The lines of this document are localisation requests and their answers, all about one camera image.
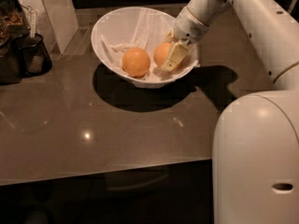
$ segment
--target brown countertop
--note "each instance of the brown countertop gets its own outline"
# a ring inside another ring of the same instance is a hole
[[[223,108],[273,87],[231,9],[199,46],[202,67],[159,90],[119,79],[90,45],[0,86],[0,185],[210,159]]]

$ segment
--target white bowl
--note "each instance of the white bowl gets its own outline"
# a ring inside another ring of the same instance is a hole
[[[188,57],[176,72],[161,71],[153,61],[154,49],[163,41],[176,19],[156,9],[125,7],[113,10],[94,25],[93,50],[100,61],[111,71],[133,83],[138,88],[161,88],[186,76],[199,67],[198,48],[192,46]],[[145,49],[150,56],[149,72],[142,78],[128,76],[121,69],[122,54],[129,47]]]

